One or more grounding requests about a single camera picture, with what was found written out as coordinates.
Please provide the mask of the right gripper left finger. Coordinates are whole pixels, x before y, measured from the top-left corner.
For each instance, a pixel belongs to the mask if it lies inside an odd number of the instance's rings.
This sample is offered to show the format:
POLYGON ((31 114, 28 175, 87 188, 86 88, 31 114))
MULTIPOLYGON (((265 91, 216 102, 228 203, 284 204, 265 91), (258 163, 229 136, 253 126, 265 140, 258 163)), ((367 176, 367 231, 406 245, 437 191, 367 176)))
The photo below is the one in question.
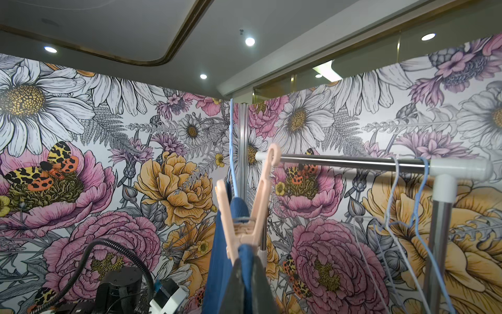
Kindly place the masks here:
POLYGON ((243 281, 242 263, 237 259, 233 265, 226 290, 223 293, 219 314, 244 314, 245 286, 243 281))

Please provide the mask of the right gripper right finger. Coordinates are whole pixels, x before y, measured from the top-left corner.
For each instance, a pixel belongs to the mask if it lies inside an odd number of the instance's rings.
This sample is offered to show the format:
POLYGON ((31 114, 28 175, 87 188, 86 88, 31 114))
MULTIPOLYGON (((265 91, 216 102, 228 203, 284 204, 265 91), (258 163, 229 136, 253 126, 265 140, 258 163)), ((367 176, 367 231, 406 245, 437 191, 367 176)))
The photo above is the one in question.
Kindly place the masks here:
POLYGON ((253 258, 251 276, 251 309, 253 314, 278 314, 275 297, 258 256, 253 258))

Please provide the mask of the light blue hanger navy shirt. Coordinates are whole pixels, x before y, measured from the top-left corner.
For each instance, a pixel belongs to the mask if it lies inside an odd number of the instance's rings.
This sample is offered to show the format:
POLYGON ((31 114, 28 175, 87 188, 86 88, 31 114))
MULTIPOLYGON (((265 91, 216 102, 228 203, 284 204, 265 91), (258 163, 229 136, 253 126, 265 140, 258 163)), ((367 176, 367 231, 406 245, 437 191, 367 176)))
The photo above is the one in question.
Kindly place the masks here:
POLYGON ((239 197, 239 191, 237 186, 237 178, 236 178, 236 167, 235 161, 233 157, 234 147, 233 147, 233 129, 234 129, 234 101, 230 99, 230 124, 229 124, 229 161, 230 161, 230 174, 231 174, 231 183, 233 187, 233 193, 236 198, 239 197))

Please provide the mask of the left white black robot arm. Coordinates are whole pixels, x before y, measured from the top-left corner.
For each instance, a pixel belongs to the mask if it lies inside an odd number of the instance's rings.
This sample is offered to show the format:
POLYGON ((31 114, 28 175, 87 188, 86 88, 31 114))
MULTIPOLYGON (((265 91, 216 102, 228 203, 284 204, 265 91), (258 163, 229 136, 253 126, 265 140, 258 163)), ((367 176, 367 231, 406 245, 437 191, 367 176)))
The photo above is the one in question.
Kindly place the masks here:
POLYGON ((64 304, 54 313, 136 313, 141 299, 142 272, 137 267, 125 267, 108 273, 91 301, 64 304))

